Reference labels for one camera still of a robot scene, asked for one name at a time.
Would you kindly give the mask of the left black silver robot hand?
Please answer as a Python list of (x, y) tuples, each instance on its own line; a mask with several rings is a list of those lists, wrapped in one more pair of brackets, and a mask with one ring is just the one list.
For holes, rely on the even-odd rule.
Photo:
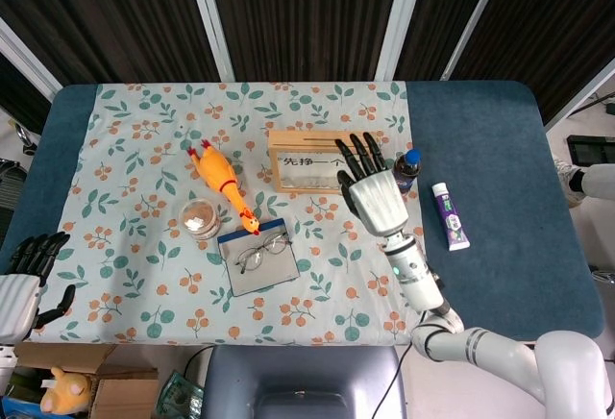
[(76, 286), (70, 284), (61, 301), (40, 312), (42, 289), (57, 255), (70, 239), (65, 232), (27, 237), (11, 255), (8, 271), (1, 275), (1, 345), (12, 346), (26, 339), (32, 330), (43, 328), (70, 309)]

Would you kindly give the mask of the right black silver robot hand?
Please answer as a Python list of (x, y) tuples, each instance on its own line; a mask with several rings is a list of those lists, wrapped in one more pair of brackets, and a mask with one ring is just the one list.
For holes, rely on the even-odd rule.
[(349, 139), (358, 158), (344, 141), (339, 138), (334, 141), (350, 169), (350, 172), (338, 170), (336, 174), (348, 209), (373, 236), (400, 234), (408, 220), (408, 213), (379, 145), (367, 132), (362, 138), (350, 134)]

